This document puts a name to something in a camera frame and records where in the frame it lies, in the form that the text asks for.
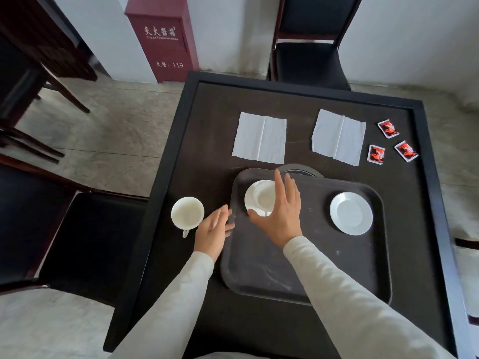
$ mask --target red box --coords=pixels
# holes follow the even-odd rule
[[[186,0],[129,0],[125,14],[158,82],[200,69]]]

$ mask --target white cup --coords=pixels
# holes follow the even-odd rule
[[[253,190],[253,202],[266,213],[270,215],[273,208],[274,202],[276,201],[276,190],[274,186],[274,181],[272,180],[261,180],[258,182],[258,185],[254,187]]]
[[[171,220],[173,224],[183,229],[183,238],[186,238],[190,229],[196,228],[205,217],[203,204],[191,196],[178,200],[171,208]]]

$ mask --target white shirt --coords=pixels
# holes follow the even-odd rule
[[[308,298],[343,359],[452,359],[425,332],[346,275],[307,238],[284,246]],[[180,359],[205,298],[214,263],[193,252],[180,274],[138,321],[110,359]],[[201,359],[253,359],[211,353]]]

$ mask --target hand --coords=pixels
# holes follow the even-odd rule
[[[216,262],[223,249],[225,238],[230,236],[230,230],[235,227],[235,223],[226,224],[231,213],[228,205],[223,205],[200,223],[196,229],[193,249],[195,252],[206,253],[213,262]]]
[[[248,210],[249,220],[264,230],[264,232],[281,249],[294,237],[303,235],[299,222],[301,197],[296,182],[289,174],[284,177],[286,189],[279,170],[274,171],[276,201],[271,215],[261,217],[253,209]]]

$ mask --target white plate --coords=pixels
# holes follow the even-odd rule
[[[246,190],[246,194],[244,195],[244,205],[246,207],[246,211],[248,211],[248,209],[253,209],[261,217],[266,217],[269,214],[267,214],[263,209],[258,208],[253,199],[253,190],[261,181],[264,180],[256,181],[248,188],[248,190]]]
[[[330,215],[339,230],[349,235],[366,233],[373,224],[373,211],[358,194],[344,192],[336,195],[330,205]]]

